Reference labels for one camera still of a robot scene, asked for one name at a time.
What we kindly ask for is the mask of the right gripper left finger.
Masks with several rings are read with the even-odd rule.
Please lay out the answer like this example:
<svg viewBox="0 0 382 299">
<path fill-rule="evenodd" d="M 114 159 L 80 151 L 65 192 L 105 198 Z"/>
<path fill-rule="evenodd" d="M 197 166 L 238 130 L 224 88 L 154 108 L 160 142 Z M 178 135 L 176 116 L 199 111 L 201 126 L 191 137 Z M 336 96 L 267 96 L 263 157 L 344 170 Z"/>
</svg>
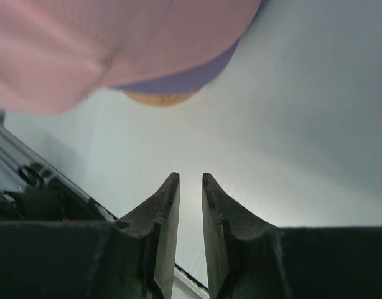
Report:
<svg viewBox="0 0 382 299">
<path fill-rule="evenodd" d="M 126 298 L 171 298 L 179 223 L 180 175 L 114 222 L 126 240 Z"/>
</svg>

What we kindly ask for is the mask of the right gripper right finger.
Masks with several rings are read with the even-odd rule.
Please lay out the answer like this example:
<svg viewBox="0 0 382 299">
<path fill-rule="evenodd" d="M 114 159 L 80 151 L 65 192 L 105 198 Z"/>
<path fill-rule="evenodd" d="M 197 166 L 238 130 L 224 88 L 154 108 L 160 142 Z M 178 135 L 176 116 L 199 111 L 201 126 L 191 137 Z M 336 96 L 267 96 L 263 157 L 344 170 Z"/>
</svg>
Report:
<svg viewBox="0 0 382 299">
<path fill-rule="evenodd" d="M 203 234 L 210 298 L 254 298 L 266 290 L 262 272 L 274 229 L 229 196 L 210 174 L 202 177 Z"/>
</svg>

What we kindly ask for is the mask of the wooden hat stand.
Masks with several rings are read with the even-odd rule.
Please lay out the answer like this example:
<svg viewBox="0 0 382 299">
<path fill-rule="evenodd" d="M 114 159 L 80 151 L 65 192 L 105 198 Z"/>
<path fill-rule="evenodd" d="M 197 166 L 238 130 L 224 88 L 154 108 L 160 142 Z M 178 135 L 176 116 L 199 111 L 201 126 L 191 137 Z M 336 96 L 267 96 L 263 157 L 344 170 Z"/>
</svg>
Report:
<svg viewBox="0 0 382 299">
<path fill-rule="evenodd" d="M 169 107 L 182 103 L 192 96 L 194 96 L 197 91 L 187 92 L 187 93 L 176 93 L 176 94 L 149 94 L 149 93 L 134 93 L 125 92 L 124 94 L 131 100 L 140 103 L 142 105 L 148 105 L 153 107 Z"/>
</svg>

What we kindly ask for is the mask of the purple baseball cap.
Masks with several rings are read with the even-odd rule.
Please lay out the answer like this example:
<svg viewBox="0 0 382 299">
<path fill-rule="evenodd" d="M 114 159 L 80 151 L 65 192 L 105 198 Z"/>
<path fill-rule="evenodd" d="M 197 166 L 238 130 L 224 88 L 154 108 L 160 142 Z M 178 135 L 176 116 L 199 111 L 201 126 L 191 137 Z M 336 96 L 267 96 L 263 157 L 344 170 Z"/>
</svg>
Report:
<svg viewBox="0 0 382 299">
<path fill-rule="evenodd" d="M 104 83 L 124 91 L 187 93 L 217 77 L 261 1 L 104 1 L 118 47 Z"/>
</svg>

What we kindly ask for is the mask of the pink baseball cap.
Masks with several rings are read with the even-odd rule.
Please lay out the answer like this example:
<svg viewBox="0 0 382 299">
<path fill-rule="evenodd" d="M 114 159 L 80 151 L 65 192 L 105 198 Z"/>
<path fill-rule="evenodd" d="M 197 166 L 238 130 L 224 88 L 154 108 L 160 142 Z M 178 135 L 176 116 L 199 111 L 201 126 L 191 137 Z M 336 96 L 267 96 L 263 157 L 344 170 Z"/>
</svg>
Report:
<svg viewBox="0 0 382 299">
<path fill-rule="evenodd" d="M 104 1 L 0 1 L 0 109 L 56 114 L 109 87 Z"/>
</svg>

